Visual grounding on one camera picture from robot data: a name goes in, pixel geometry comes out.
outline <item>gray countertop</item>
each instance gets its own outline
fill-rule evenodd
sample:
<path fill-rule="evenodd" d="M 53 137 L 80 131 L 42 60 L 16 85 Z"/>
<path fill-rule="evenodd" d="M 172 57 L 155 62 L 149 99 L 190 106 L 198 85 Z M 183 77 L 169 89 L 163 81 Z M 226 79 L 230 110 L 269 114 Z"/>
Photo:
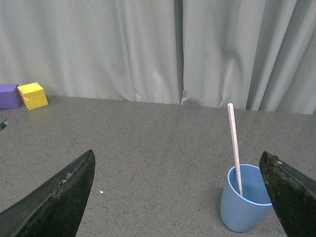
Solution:
<path fill-rule="evenodd" d="M 286 236 L 274 211 L 235 233 L 219 215 L 234 165 L 227 109 L 48 97 L 2 110 L 0 211 L 92 149 L 96 171 L 78 237 Z M 263 151 L 316 179 L 316 116 L 235 110 L 240 163 Z"/>

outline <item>straw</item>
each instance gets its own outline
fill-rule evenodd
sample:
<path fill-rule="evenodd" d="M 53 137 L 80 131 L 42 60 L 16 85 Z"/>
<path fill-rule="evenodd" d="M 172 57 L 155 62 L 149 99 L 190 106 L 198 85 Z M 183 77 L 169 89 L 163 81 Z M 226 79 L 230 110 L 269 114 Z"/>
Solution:
<path fill-rule="evenodd" d="M 238 153 L 236 125 L 235 125 L 234 106 L 232 103 L 229 103 L 227 105 L 227 108 L 228 108 L 228 115 L 229 115 L 229 123 L 231 126 L 231 134 L 232 134 L 232 142 L 233 142 L 234 160 L 235 160 L 235 169 L 236 169 L 236 175 L 237 175 L 238 189 L 239 189 L 239 194 L 242 196 L 241 174 L 240 174 L 240 165 L 239 165 L 239 153 Z"/>

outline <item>yellow foam block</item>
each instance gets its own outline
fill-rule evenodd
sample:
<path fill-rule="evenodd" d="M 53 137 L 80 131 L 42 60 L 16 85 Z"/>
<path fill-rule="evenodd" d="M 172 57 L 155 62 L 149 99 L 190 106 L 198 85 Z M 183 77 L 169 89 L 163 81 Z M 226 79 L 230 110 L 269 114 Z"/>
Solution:
<path fill-rule="evenodd" d="M 43 87 L 37 82 L 18 86 L 22 100 L 29 110 L 48 105 Z"/>

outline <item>gray curtain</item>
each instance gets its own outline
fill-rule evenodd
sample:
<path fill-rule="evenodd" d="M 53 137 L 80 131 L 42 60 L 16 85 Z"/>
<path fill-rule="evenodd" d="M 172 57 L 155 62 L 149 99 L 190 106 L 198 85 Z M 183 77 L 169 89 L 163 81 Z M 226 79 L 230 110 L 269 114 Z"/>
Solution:
<path fill-rule="evenodd" d="M 3 0 L 0 83 L 316 113 L 315 0 Z"/>

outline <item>purple foam block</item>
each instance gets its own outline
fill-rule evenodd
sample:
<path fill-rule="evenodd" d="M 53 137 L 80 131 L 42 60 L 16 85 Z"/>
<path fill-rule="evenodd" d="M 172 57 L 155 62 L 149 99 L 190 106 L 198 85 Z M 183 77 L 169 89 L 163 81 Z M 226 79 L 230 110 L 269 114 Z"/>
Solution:
<path fill-rule="evenodd" d="M 18 86 L 18 84 L 0 85 L 0 110 L 21 107 L 23 102 Z"/>

